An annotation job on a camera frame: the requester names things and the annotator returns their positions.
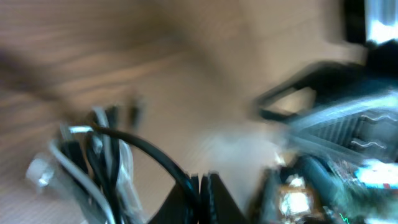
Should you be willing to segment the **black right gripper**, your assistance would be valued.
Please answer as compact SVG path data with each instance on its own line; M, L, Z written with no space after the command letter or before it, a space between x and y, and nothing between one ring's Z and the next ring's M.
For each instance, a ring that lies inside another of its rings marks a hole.
M267 169L255 223L397 221L397 43L370 44L364 64L373 78L359 98L316 107L309 88L268 107L305 113L286 125L294 158Z

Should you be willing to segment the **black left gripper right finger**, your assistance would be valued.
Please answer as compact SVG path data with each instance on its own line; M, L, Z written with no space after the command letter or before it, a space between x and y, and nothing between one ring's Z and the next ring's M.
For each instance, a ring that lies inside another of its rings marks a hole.
M246 218L218 173L208 173L200 186L201 224L245 224Z

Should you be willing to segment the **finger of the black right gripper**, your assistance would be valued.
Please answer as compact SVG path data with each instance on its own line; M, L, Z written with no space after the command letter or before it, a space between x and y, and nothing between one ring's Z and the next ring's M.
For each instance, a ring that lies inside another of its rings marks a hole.
M358 63L312 63L288 80L259 95L254 100L254 108L258 116L265 120L300 120L318 108L330 106L345 98L358 98L364 94L361 86L372 78L371 68ZM282 114L268 109L283 97L305 88L315 92L314 105L308 112Z

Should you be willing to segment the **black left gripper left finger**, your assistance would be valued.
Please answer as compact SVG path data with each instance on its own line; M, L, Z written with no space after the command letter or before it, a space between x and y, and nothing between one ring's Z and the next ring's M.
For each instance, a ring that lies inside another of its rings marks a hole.
M199 180L190 178L192 194L186 194L178 184L169 192L157 213L148 224L197 224L199 221Z

